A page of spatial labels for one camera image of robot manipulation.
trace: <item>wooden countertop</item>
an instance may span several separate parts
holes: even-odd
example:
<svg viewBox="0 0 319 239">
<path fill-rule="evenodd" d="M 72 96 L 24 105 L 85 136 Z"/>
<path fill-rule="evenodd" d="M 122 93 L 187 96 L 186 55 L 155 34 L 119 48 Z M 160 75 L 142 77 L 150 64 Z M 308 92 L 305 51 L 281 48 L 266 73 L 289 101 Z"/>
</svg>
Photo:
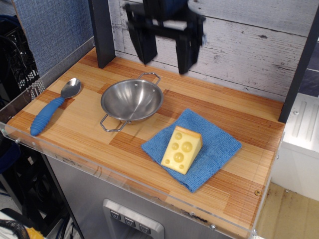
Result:
<svg viewBox="0 0 319 239">
<path fill-rule="evenodd" d="M 144 122 L 126 125 L 121 132 L 105 132 L 99 125 L 105 115 L 100 104 L 103 92 L 110 85 L 136 79 L 143 72 L 156 72 L 161 76 L 158 86 L 164 93 L 162 107 Z M 80 94 L 66 100 L 40 135 L 25 140 L 33 140 L 33 144 L 37 139 L 40 143 L 47 141 L 54 145 L 47 150 L 56 154 L 59 152 L 54 152 L 55 149 L 60 148 L 80 155 L 87 161 L 80 160 L 79 165 L 94 162 L 101 168 L 107 167 L 127 177 L 132 188 L 142 191 L 150 188 L 145 193 L 182 209 L 189 216 L 195 214 L 194 220 L 216 224 L 221 231 L 236 237 L 247 236 L 240 227 L 243 231 L 253 228 L 285 126 L 278 122 L 283 103 L 121 58 L 99 69 L 93 49 L 8 125 L 29 134 L 35 115 L 50 100 L 59 97 L 64 84 L 74 77 L 82 82 Z M 154 75 L 144 79 L 154 83 L 157 80 Z M 236 155 L 195 193 L 175 181 L 140 147 L 172 124 L 186 108 L 242 143 Z M 121 125 L 114 118 L 107 118 L 105 124 L 109 128 Z"/>
</svg>

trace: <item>pan handle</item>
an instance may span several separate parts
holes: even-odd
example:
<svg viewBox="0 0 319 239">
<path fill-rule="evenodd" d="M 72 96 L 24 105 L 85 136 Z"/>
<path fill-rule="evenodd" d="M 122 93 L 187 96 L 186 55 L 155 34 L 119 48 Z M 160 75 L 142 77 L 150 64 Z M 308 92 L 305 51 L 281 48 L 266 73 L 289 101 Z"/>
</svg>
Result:
<svg viewBox="0 0 319 239">
<path fill-rule="evenodd" d="M 119 128 L 119 129 L 106 129 L 105 127 L 104 127 L 104 125 L 103 125 L 103 121 L 106 119 L 106 117 L 107 116 L 109 116 L 108 114 L 106 114 L 104 117 L 103 117 L 103 119 L 101 120 L 101 122 L 100 122 L 100 126 L 106 131 L 106 132 L 119 132 L 119 131 L 121 131 L 123 128 L 124 128 L 124 126 L 127 124 L 127 123 L 131 123 L 129 120 L 128 121 L 125 121 L 125 123 L 121 126 L 121 128 Z"/>
<path fill-rule="evenodd" d="M 150 75 L 150 74 L 156 75 L 156 77 L 158 78 L 158 81 L 155 83 L 155 85 L 157 85 L 157 84 L 160 82 L 160 77 L 159 77 L 155 72 L 142 73 L 142 74 L 138 77 L 138 80 L 139 80 L 140 78 L 142 78 L 143 75 Z"/>
</svg>

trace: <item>spoon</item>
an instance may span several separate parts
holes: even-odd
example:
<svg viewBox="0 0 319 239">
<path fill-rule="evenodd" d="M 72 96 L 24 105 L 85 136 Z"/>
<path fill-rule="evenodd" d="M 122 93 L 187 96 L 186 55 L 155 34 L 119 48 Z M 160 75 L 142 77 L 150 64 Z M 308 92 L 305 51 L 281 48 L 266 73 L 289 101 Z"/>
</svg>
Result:
<svg viewBox="0 0 319 239">
<path fill-rule="evenodd" d="M 35 117 L 31 125 L 30 134 L 36 136 L 41 133 L 49 123 L 56 109 L 63 104 L 64 100 L 77 95 L 80 90 L 81 82 L 78 79 L 73 78 L 69 80 L 61 90 L 61 97 L 51 100 Z"/>
</svg>

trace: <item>blue spoon handle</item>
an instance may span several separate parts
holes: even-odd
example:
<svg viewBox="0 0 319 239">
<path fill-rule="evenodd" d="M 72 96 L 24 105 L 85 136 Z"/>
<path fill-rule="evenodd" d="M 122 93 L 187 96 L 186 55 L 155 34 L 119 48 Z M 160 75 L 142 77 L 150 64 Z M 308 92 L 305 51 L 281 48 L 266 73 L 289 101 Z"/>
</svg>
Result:
<svg viewBox="0 0 319 239">
<path fill-rule="evenodd" d="M 44 130 L 44 128 L 49 123 L 56 109 L 59 108 L 59 106 L 62 105 L 63 102 L 64 102 L 63 97 L 56 98 L 54 100 L 51 100 L 51 102 L 48 103 L 40 111 L 40 113 L 35 117 L 31 125 L 30 133 L 32 136 L 36 136 Z"/>
</svg>

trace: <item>blue fabric wall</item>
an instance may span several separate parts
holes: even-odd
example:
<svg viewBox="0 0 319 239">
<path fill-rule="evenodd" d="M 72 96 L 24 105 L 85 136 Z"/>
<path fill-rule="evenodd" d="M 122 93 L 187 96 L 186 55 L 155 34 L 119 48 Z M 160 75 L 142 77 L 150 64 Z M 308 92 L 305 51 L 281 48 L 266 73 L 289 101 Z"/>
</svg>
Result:
<svg viewBox="0 0 319 239">
<path fill-rule="evenodd" d="M 88 0 L 13 3 L 41 77 L 93 37 Z"/>
</svg>

